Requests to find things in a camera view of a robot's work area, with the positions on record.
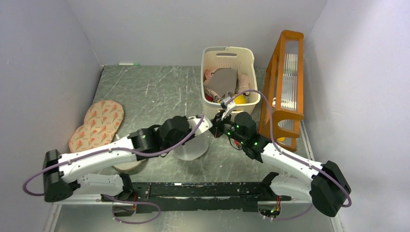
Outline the white mesh laundry bag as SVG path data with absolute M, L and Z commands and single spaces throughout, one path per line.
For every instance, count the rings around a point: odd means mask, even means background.
M 209 148 L 207 132 L 194 136 L 183 145 L 173 150 L 175 156 L 180 160 L 190 161 L 202 156 Z

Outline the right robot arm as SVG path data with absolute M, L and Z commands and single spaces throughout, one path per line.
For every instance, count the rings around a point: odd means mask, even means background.
M 335 217 L 343 207 L 351 206 L 351 187 L 339 166 L 332 162 L 320 163 L 303 158 L 260 135 L 256 123 L 246 112 L 234 120 L 218 112 L 211 120 L 210 132 L 218 138 L 223 134 L 239 143 L 236 149 L 250 159 L 276 166 L 295 177 L 291 180 L 279 174 L 264 179 L 261 195 L 266 200 L 276 196 L 294 197 L 309 201 L 322 214 Z

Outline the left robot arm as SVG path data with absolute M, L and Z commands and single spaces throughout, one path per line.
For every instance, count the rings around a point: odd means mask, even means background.
M 127 201 L 134 194 L 124 174 L 98 175 L 95 171 L 117 164 L 156 158 L 186 145 L 196 137 L 198 117 L 175 116 L 161 125 L 139 129 L 129 135 L 86 151 L 61 154 L 46 152 L 43 169 L 44 201 L 54 203 L 74 194 L 105 194 Z

